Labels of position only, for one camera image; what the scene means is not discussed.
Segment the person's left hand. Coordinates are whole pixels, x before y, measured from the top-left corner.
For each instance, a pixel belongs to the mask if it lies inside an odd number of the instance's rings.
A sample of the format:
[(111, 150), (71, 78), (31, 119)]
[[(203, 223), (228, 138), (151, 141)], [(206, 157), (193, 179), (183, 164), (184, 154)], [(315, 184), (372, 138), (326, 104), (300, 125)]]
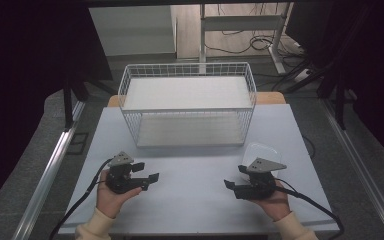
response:
[(101, 172), (100, 181), (97, 186), (96, 208), (105, 216), (115, 219), (123, 204), (129, 199), (139, 195), (142, 189), (138, 187), (123, 194), (116, 194), (106, 185), (107, 175), (107, 170)]

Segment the black floor frame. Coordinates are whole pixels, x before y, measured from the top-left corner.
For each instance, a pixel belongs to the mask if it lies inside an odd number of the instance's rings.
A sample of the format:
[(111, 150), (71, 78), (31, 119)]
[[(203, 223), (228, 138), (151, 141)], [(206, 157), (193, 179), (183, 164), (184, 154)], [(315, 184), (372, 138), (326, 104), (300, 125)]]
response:
[(70, 141), (67, 154), (68, 155), (82, 155), (86, 147), (89, 133), (75, 133)]

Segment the person's right hand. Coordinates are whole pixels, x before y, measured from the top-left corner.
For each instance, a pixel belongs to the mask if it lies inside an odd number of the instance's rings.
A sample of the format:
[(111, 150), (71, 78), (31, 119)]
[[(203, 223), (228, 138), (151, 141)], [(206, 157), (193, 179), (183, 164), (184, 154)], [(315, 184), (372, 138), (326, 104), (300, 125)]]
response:
[(288, 196), (283, 192), (275, 191), (269, 198), (253, 200), (253, 203), (261, 207), (274, 222), (285, 218), (291, 213)]

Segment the aluminium floor rail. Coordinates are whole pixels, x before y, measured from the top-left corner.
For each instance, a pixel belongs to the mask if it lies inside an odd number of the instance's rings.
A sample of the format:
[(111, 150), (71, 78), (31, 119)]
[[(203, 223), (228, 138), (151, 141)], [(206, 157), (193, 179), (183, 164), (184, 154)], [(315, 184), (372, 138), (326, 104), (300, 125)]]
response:
[(370, 201), (372, 202), (380, 220), (384, 225), (384, 194), (380, 191), (380, 188), (376, 184), (372, 175), (369, 173), (366, 165), (355, 145), (351, 141), (348, 133), (341, 128), (335, 118), (335, 111), (329, 100), (321, 100), (321, 106), (325, 111), (329, 123), (335, 132), (340, 144), (342, 145), (356, 175), (363, 185)]
[(73, 117), (73, 123), (68, 130), (64, 130), (57, 144), (52, 152), (51, 157), (44, 169), (44, 172), (32, 194), (32, 197), (24, 211), (21, 220), (11, 238), (11, 240), (28, 240), (32, 230), (36, 224), (39, 214), (44, 206), (44, 203), (48, 197), (53, 181), (59, 171), (63, 158), (67, 152), (68, 146), (76, 128), (78, 126), (79, 119), (85, 107), (85, 103), (77, 101), (71, 114)]

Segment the white wire basket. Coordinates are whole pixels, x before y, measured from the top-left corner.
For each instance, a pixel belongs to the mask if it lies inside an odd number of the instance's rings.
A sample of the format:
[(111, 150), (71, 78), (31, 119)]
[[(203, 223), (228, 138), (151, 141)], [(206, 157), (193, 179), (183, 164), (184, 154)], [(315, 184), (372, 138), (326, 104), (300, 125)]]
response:
[(246, 62), (132, 64), (118, 102), (138, 147), (236, 146), (247, 137), (256, 85)]

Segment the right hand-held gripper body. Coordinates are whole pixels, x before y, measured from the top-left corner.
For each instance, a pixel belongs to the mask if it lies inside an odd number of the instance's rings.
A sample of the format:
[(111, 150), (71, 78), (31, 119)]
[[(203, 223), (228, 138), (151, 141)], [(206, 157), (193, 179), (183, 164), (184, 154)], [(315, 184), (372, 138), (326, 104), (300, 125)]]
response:
[(247, 167), (249, 185), (235, 185), (234, 194), (237, 199), (263, 200), (275, 192), (273, 171), (286, 169), (281, 163), (257, 158)]

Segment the white metal desk frame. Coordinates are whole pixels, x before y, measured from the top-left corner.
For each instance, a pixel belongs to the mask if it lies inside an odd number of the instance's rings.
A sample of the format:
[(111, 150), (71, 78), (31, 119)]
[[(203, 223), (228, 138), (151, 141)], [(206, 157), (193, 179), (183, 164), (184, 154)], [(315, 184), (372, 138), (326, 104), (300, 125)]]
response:
[(278, 15), (258, 16), (207, 16), (205, 5), (200, 4), (200, 49), (199, 61), (206, 61), (205, 34), (210, 31), (272, 31), (274, 38), (268, 46), (268, 51), (279, 75), (285, 75), (286, 70), (280, 59), (278, 46), (289, 13), (290, 3)]

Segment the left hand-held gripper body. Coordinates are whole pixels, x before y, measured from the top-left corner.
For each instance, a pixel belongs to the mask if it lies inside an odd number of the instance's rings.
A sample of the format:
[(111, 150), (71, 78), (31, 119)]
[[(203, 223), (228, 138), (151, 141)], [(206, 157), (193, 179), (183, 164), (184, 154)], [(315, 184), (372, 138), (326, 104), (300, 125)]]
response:
[(142, 180), (131, 177), (134, 159), (121, 151), (108, 163), (106, 185), (116, 194), (123, 194), (142, 186)]

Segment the white cabinet panel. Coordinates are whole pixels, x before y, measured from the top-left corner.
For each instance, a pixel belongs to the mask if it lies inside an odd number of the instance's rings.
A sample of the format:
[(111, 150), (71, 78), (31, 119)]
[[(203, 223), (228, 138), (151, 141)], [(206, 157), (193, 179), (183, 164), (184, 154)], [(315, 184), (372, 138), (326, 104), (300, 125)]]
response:
[(90, 8), (106, 56), (175, 52), (170, 6)]

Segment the dark curtain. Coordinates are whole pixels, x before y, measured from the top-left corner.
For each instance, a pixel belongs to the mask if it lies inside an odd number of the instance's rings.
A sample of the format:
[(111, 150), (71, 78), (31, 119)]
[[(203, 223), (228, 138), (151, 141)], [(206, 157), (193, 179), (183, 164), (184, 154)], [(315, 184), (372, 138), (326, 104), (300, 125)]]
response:
[(48, 96), (111, 73), (90, 11), (71, 0), (0, 0), (0, 189), (29, 144)]
[(345, 87), (354, 92), (354, 110), (384, 147), (384, 0), (296, 2), (286, 34), (298, 42), (317, 68), (327, 66), (351, 35), (363, 6), (367, 18), (340, 60)]

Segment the wooden table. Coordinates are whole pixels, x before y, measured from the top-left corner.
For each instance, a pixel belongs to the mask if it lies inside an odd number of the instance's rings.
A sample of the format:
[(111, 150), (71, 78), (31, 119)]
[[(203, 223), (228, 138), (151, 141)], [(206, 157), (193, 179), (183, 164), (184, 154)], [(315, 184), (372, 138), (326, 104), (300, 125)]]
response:
[[(286, 100), (284, 95), (280, 92), (257, 92), (256, 93), (256, 104), (257, 105), (267, 105), (267, 104), (285, 104)], [(118, 96), (111, 96), (108, 104), (108, 107), (118, 107)]]

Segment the clear plastic container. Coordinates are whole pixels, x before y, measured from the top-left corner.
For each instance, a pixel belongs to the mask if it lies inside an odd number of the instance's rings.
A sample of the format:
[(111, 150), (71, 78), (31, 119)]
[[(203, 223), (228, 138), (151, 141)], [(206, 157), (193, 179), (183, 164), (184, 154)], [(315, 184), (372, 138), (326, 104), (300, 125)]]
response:
[(242, 165), (249, 166), (257, 158), (277, 163), (282, 162), (281, 154), (274, 148), (256, 142), (249, 143), (242, 158)]

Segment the white power strip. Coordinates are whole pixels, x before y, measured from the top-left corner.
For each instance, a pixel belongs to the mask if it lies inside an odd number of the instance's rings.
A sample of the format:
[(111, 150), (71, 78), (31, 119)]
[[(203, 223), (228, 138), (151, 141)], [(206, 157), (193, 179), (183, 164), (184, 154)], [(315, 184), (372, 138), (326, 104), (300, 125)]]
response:
[(294, 78), (294, 81), (295, 81), (295, 82), (300, 82), (300, 81), (304, 80), (305, 78), (307, 78), (308, 76), (310, 76), (312, 73), (313, 73), (312, 70), (310, 70), (310, 69), (304, 69), (302, 72), (300, 72), (300, 73)]

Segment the black stand leg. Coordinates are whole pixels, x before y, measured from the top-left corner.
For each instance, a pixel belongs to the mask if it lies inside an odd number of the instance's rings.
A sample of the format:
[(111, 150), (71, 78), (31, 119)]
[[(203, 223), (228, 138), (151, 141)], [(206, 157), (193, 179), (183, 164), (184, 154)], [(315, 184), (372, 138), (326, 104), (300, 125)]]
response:
[(74, 123), (71, 94), (74, 94), (76, 99), (81, 102), (84, 102), (88, 99), (88, 92), (82, 81), (72, 80), (70, 77), (65, 79), (63, 86), (65, 132), (67, 132)]
[(324, 79), (317, 89), (319, 98), (329, 102), (331, 95), (334, 94), (334, 118), (342, 130), (345, 130), (344, 124), (344, 104), (345, 104), (345, 86), (339, 79)]

